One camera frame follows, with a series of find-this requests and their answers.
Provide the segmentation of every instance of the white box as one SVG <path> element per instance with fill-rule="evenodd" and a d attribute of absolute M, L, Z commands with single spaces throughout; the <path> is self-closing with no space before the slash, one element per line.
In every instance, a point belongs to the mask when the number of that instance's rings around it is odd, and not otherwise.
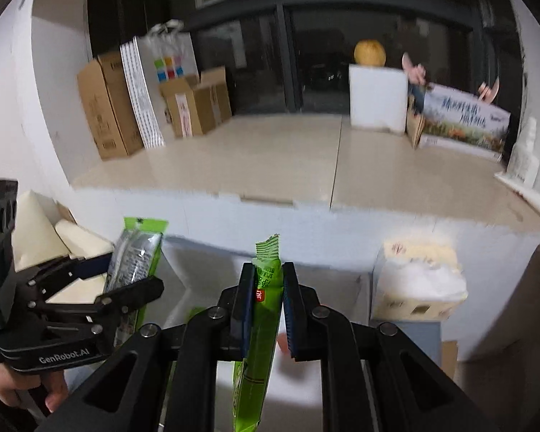
<path fill-rule="evenodd" d="M 350 122 L 358 128 L 406 130 L 408 77 L 401 69 L 350 65 Z"/>

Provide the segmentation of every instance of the cardboard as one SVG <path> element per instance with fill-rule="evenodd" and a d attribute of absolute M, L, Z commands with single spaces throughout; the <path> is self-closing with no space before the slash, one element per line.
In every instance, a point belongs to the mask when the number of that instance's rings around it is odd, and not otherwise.
<path fill-rule="evenodd" d="M 442 370 L 452 380 L 456 374 L 456 364 L 458 363 L 458 342 L 442 342 Z"/>
<path fill-rule="evenodd" d="M 232 116 L 224 67 L 170 79 L 160 91 L 176 138 L 205 135 Z"/>
<path fill-rule="evenodd" d="M 64 206 L 61 202 L 56 202 L 56 208 L 58 208 L 58 212 L 60 213 L 60 217 L 62 219 L 76 224 L 76 219 L 74 219 L 74 216 L 72 215 L 72 212 L 69 208 Z"/>
<path fill-rule="evenodd" d="M 78 90 L 102 159 L 127 157 L 143 148 L 119 51 L 88 63 L 78 73 Z"/>
<path fill-rule="evenodd" d="M 424 129 L 424 115 L 417 112 L 413 95 L 408 96 L 408 110 L 406 111 L 406 134 L 414 149 L 418 148 L 420 136 Z"/>

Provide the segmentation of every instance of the beige floor tile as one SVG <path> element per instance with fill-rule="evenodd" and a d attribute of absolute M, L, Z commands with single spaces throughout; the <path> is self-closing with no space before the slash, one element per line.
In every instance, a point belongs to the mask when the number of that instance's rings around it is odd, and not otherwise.
<path fill-rule="evenodd" d="M 343 122 L 333 207 L 380 208 L 540 231 L 540 217 L 494 179 L 500 164 Z"/>
<path fill-rule="evenodd" d="M 330 203 L 340 124 L 338 115 L 234 117 L 206 136 L 106 161 L 73 186 Z"/>

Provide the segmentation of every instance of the green wrapper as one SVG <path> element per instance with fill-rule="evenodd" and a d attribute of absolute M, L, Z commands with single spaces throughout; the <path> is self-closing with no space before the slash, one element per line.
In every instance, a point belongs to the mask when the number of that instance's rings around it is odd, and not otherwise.
<path fill-rule="evenodd" d="M 124 231 L 108 267 L 104 292 L 151 278 L 160 260 L 162 236 L 168 222 L 141 217 L 125 217 Z M 121 346 L 131 334 L 142 326 L 146 307 L 122 316 L 116 330 L 115 347 Z"/>
<path fill-rule="evenodd" d="M 234 363 L 234 431 L 258 427 L 276 346 L 284 280 L 278 257 L 278 235 L 256 244 L 256 301 L 248 357 Z"/>

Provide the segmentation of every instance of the screw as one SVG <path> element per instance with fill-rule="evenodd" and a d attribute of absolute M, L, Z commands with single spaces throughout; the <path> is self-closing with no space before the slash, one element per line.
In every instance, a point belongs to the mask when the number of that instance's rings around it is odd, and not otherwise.
<path fill-rule="evenodd" d="M 328 307 L 324 307 L 324 305 L 318 305 L 312 309 L 312 316 L 315 319 L 325 319 L 328 318 L 329 315 L 330 309 Z"/>
<path fill-rule="evenodd" d="M 153 337 L 158 334 L 158 331 L 160 330 L 158 325 L 155 325 L 154 323 L 148 323 L 147 325 L 144 325 L 142 328 L 140 328 L 140 334 L 142 337 Z"/>
<path fill-rule="evenodd" d="M 213 320 L 219 320 L 226 316 L 226 309 L 222 307 L 210 307 L 208 309 L 208 316 Z"/>
<path fill-rule="evenodd" d="M 378 329 L 380 330 L 380 333 L 382 333 L 384 336 L 394 336 L 396 333 L 398 333 L 398 328 L 393 323 L 389 323 L 385 321 L 382 323 Z"/>

